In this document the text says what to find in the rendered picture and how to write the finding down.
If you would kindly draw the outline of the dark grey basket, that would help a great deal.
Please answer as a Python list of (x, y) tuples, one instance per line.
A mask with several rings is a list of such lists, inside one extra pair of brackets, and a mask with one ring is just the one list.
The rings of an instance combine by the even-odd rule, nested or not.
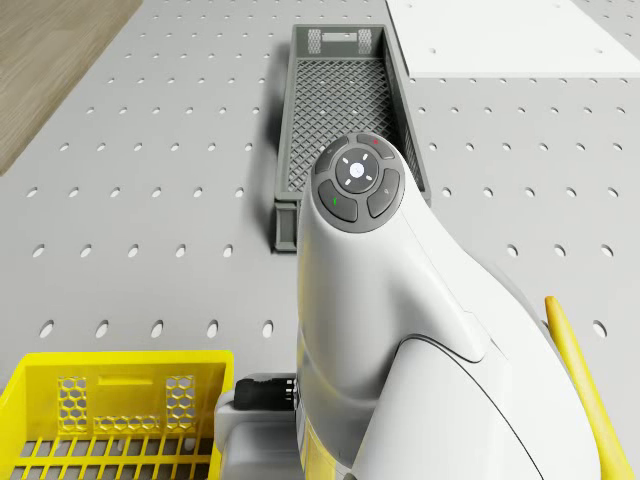
[(296, 25), (292, 31), (275, 184), (274, 248), (297, 247), (299, 207), (325, 147), (355, 132), (375, 133), (403, 155), (424, 200), (424, 161), (384, 25)]

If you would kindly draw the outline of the white board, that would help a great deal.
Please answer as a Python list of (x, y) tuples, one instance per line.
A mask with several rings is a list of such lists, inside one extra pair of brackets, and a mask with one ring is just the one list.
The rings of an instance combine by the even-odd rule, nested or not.
[(413, 78), (640, 78), (573, 0), (386, 0)]

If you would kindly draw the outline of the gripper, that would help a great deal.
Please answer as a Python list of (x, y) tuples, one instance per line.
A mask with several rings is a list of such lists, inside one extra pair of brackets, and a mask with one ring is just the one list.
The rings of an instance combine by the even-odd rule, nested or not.
[(259, 373), (236, 382), (214, 411), (219, 480), (300, 480), (293, 373)]

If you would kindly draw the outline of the yellow basket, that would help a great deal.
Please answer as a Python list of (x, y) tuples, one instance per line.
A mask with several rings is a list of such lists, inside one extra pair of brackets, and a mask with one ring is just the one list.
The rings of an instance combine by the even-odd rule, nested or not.
[(219, 480), (228, 351), (32, 353), (0, 395), (0, 480)]

